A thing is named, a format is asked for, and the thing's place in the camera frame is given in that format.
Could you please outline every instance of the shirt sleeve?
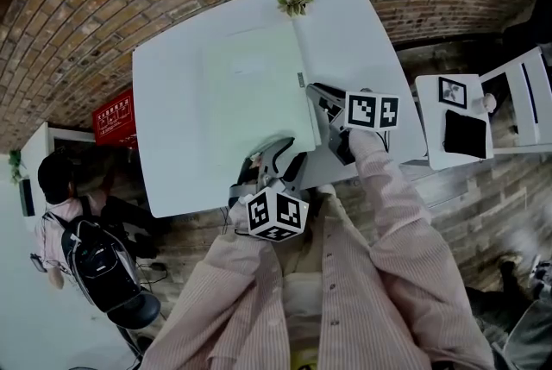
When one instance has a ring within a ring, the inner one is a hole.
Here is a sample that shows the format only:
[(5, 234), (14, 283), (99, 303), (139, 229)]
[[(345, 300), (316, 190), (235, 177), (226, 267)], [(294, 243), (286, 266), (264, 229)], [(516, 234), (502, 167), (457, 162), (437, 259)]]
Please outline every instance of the shirt sleeve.
[(102, 209), (107, 203), (107, 195), (105, 194), (105, 192), (101, 189), (96, 189), (95, 191), (86, 194), (86, 196), (88, 197), (88, 201), (90, 203), (90, 210), (92, 212), (92, 215), (101, 216)]
[(379, 240), (370, 250), (389, 298), (432, 362), (459, 369), (494, 368), (492, 351), (472, 316), (448, 244), (377, 136), (352, 131), (350, 144)]
[(217, 332), (254, 281), (260, 252), (267, 245), (267, 241), (245, 236), (219, 235), (194, 268), (141, 368), (198, 368), (198, 357), (206, 358)]
[(47, 239), (45, 222), (43, 218), (41, 218), (36, 226), (34, 226), (34, 238), (36, 240), (36, 246), (38, 248), (37, 254), (41, 257), (42, 265), (45, 269), (53, 269), (59, 266), (59, 262), (53, 258), (53, 255), (50, 252), (51, 243)]

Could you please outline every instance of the white cube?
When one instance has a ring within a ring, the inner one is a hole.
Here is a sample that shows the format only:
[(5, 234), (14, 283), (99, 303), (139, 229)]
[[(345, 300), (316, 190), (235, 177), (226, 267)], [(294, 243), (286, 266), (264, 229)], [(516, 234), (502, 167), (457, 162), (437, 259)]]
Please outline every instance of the white cube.
[(280, 242), (302, 234), (309, 204), (266, 187), (246, 202), (249, 234)]
[(398, 128), (398, 99), (393, 94), (347, 91), (345, 127), (371, 131)]

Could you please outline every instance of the white table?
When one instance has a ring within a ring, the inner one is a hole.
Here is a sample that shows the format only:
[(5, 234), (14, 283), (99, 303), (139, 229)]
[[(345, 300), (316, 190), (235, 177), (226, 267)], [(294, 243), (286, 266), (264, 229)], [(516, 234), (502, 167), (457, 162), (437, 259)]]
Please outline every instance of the white table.
[[(397, 55), (370, 1), (315, 0), (307, 10), (307, 16), (295, 20), (294, 26), (309, 81), (348, 91), (369, 87), (400, 95), (399, 129), (391, 131), (392, 156), (398, 163), (422, 158), (426, 154), (422, 125)], [(135, 50), (136, 128), (155, 216), (224, 206), (228, 187), (235, 181), (202, 176), (205, 131), (196, 108), (203, 73), (201, 50), (218, 38), (286, 20), (276, 0), (234, 0), (176, 25)], [(357, 175), (354, 165), (343, 167), (329, 151), (325, 119), (320, 115), (318, 121), (323, 145), (309, 154), (304, 188)], [(236, 166), (236, 177), (239, 170)]]
[[(464, 84), (467, 89), (467, 109), (450, 103), (439, 102), (439, 78), (444, 77)], [(447, 167), (466, 165), (480, 161), (471, 155), (447, 153), (442, 146), (445, 140), (445, 113), (452, 110), (463, 116), (471, 116), (486, 123), (486, 157), (494, 157), (492, 150), (491, 124), (489, 115), (474, 107), (474, 101), (483, 98), (483, 88), (477, 74), (419, 76), (416, 78), (417, 95), (423, 117), (423, 129), (428, 144), (428, 158), (432, 169), (439, 171)]]

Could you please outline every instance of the backpack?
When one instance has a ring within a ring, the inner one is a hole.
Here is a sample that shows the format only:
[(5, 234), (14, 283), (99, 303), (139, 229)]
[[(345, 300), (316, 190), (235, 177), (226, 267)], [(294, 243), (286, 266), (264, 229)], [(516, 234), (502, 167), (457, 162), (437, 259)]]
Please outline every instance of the backpack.
[(83, 215), (70, 222), (48, 212), (64, 229), (61, 247), (78, 286), (91, 304), (108, 312), (141, 292), (135, 261), (101, 217), (93, 216), (87, 197), (79, 197)]

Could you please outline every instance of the red sign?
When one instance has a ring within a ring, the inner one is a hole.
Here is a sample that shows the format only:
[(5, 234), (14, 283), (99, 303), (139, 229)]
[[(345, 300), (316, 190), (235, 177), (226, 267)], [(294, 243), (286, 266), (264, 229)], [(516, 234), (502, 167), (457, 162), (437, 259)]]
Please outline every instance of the red sign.
[(132, 90), (95, 110), (92, 120), (97, 145), (137, 146)]

